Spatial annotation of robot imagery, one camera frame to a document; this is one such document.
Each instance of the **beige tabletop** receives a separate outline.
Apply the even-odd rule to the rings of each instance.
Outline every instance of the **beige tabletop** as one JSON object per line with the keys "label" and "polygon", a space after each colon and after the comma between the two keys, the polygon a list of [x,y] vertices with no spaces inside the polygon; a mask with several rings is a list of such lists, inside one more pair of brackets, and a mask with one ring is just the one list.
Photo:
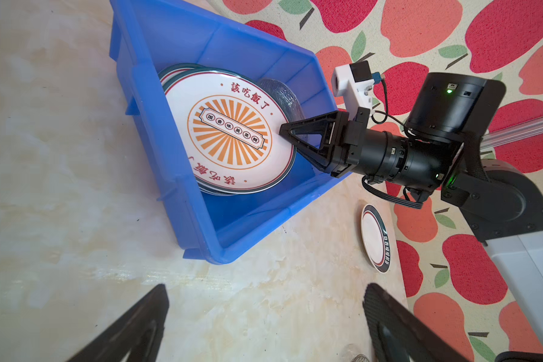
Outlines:
{"label": "beige tabletop", "polygon": [[[160,361],[370,354],[367,284],[406,305],[390,206],[352,175],[230,265],[182,259],[124,115],[111,19],[107,1],[0,1],[0,361],[65,361],[158,283]],[[393,241],[386,274],[363,252],[366,203]]]}

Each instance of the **marble table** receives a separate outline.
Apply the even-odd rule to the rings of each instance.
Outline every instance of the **marble table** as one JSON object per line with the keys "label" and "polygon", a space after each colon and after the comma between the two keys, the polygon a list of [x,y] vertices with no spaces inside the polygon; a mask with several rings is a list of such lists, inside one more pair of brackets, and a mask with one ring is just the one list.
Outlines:
{"label": "marble table", "polygon": [[[124,115],[111,20],[106,1],[0,2],[0,361],[65,361],[158,283],[160,361],[370,355],[367,284],[406,305],[390,206],[352,175],[230,265],[182,259]],[[392,241],[386,274],[362,247],[366,203]]]}

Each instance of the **robotic arm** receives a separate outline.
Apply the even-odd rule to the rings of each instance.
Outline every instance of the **robotic arm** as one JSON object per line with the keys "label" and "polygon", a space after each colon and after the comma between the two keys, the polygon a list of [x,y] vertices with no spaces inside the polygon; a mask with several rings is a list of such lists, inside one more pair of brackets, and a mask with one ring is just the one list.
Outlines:
{"label": "robotic arm", "polygon": [[[367,128],[375,112],[369,91],[381,81],[386,111],[377,112],[400,123],[407,137]],[[422,208],[442,186],[441,199],[460,209],[543,344],[543,195],[511,165],[479,155],[504,84],[430,73],[404,123],[387,114],[385,80],[366,61],[336,67],[332,88],[348,112],[286,123],[280,135],[319,170],[333,177],[362,174],[367,191],[406,207]],[[311,145],[298,137],[304,134],[321,141]],[[405,198],[371,186],[383,181],[405,186]]]}

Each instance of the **round plate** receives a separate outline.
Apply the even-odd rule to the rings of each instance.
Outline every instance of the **round plate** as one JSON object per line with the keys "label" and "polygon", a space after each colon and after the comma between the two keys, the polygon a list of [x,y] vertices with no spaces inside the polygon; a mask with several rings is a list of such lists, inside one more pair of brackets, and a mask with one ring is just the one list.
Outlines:
{"label": "round plate", "polygon": [[362,210],[360,228],[370,262],[379,272],[385,273],[390,267],[390,242],[384,222],[374,206],[368,204]]}
{"label": "round plate", "polygon": [[179,63],[172,65],[171,67],[167,67],[159,72],[159,79],[161,79],[161,85],[164,85],[171,78],[178,74],[181,74],[182,72],[197,68],[203,68],[203,66],[194,63]]}
{"label": "round plate", "polygon": [[192,69],[171,78],[163,89],[203,188],[260,192],[290,171],[295,149],[279,136],[288,119],[249,79],[221,69]]}

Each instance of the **blue plastic bin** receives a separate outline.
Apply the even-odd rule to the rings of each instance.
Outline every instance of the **blue plastic bin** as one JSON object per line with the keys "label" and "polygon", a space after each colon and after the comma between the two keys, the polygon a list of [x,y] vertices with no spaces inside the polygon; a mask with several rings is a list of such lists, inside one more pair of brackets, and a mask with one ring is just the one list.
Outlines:
{"label": "blue plastic bin", "polygon": [[180,62],[273,78],[297,95],[307,117],[336,104],[310,51],[177,0],[111,0],[110,57],[184,258],[230,263],[339,182],[300,155],[284,180],[252,195],[199,191],[157,76]]}

